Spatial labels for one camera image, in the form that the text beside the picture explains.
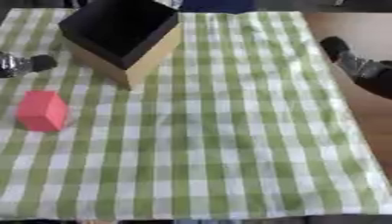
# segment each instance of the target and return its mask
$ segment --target green and white checkered tablecloth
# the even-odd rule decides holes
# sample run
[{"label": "green and white checkered tablecloth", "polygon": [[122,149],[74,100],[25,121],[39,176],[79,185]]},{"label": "green and white checkered tablecloth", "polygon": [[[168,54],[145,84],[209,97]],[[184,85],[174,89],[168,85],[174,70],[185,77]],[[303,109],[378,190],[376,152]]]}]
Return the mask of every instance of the green and white checkered tablecloth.
[{"label": "green and white checkered tablecloth", "polygon": [[[184,14],[184,43],[134,91],[72,60],[67,10],[12,10],[1,51],[51,53],[0,80],[3,219],[392,214],[389,184],[298,12]],[[24,130],[25,91],[69,104],[59,133]]]}]

